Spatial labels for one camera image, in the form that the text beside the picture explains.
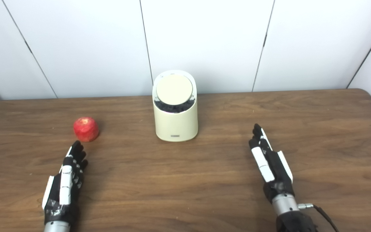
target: robot finger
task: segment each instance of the robot finger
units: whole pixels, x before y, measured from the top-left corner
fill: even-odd
[[[86,156],[87,156],[87,153],[85,151],[82,151],[81,153],[76,155],[74,159],[77,161],[79,165],[81,165],[81,162],[85,159]]]
[[[257,166],[259,167],[260,173],[262,174],[262,177],[265,182],[273,181],[274,175],[271,171],[268,162],[265,158],[265,155],[263,154],[262,149],[259,146],[259,141],[256,140],[256,138],[252,138],[249,141],[250,148],[252,149],[252,154],[254,156],[254,159],[256,160]]]
[[[47,186],[45,188],[45,192],[44,192],[43,203],[42,203],[43,210],[45,209],[45,206],[47,205],[47,201],[48,201],[48,197],[50,196],[53,181],[54,181],[54,176],[50,175],[50,177],[48,178]]]
[[[84,150],[84,147],[81,145],[81,142],[77,140],[71,146],[70,155],[72,155],[73,157],[78,157],[81,154],[82,150]]]
[[[260,147],[262,148],[263,151],[272,151],[270,144],[265,138],[260,139]]]
[[[258,141],[260,140],[260,137],[262,136],[262,127],[258,125],[257,123],[254,125],[253,135]]]
[[[277,153],[280,157],[281,164],[283,164],[284,169],[286,170],[287,175],[291,179],[291,183],[293,183],[293,173],[290,170],[289,164],[287,163],[286,157],[284,157],[284,154],[282,151],[279,151]]]
[[[88,165],[88,160],[83,160],[82,162],[81,162],[81,164],[80,164],[80,169],[82,170],[82,171],[84,171],[84,169],[87,167],[87,165]]]
[[[79,175],[75,175],[77,178],[74,178],[73,180],[73,187],[74,185],[79,189],[81,188],[81,185],[84,183],[84,174],[79,173]]]
[[[84,173],[81,170],[81,166],[79,164],[75,164],[72,168],[72,183],[78,184],[78,182],[82,182],[84,179]]]
[[[74,165],[74,159],[71,156],[64,158],[59,186],[59,204],[61,205],[69,205],[71,203],[72,167]]]
[[[71,187],[71,201],[78,201],[78,198],[80,197],[80,188],[82,186],[81,181],[79,181],[77,184],[72,185]]]

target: round white lid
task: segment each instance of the round white lid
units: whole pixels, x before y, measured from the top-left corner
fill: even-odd
[[[183,75],[171,74],[163,77],[157,85],[158,98],[169,105],[185,103],[193,92],[193,85]]]

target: silver metal cylinder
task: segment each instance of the silver metal cylinder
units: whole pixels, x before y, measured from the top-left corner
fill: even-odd
[[[71,226],[62,221],[52,221],[45,224],[44,232],[69,232]]]
[[[272,200],[274,212],[277,216],[290,211],[299,211],[296,199],[291,194],[279,194]]]
[[[305,209],[305,208],[313,208],[314,205],[311,203],[305,203],[305,204],[297,204],[297,207],[299,209]]]

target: white finger segment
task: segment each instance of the white finger segment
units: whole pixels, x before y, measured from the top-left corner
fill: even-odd
[[[289,167],[289,164],[287,163],[287,160],[286,158],[284,157],[284,154],[282,151],[279,151],[277,153],[279,155],[279,158],[281,160],[281,163],[283,164],[283,167],[284,169],[286,170],[286,173],[287,175],[290,177],[291,179],[291,183],[293,183],[293,174],[291,173],[291,170],[290,170],[290,167]]]
[[[47,187],[45,188],[45,192],[44,192],[44,197],[43,197],[43,210],[45,209],[45,206],[47,204],[47,201],[48,201],[48,197],[50,196],[50,191],[51,191],[51,188],[52,188],[52,182],[54,181],[54,177],[50,175],[50,177],[48,178],[48,183],[47,183]]]
[[[65,165],[62,167],[61,184],[59,189],[59,204],[71,204],[71,187],[72,187],[72,167]]]
[[[256,160],[257,166],[263,176],[264,181],[270,182],[274,180],[274,175],[270,170],[267,160],[262,153],[262,149],[260,147],[255,147],[252,149],[253,156]]]
[[[71,149],[72,149],[72,146],[68,149],[68,152],[65,155],[65,157],[69,157],[70,156]]]

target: robotic hand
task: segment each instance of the robotic hand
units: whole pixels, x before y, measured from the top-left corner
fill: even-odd
[[[317,232],[312,219],[300,209],[314,207],[338,232],[327,214],[313,204],[297,204],[294,198],[293,174],[282,151],[275,152],[264,130],[254,125],[253,138],[249,141],[253,156],[265,181],[263,186],[267,200],[277,213],[277,232]]]
[[[64,158],[59,173],[48,178],[43,198],[44,232],[69,232],[80,213],[77,205],[83,171],[88,165],[80,141],[75,141]]]

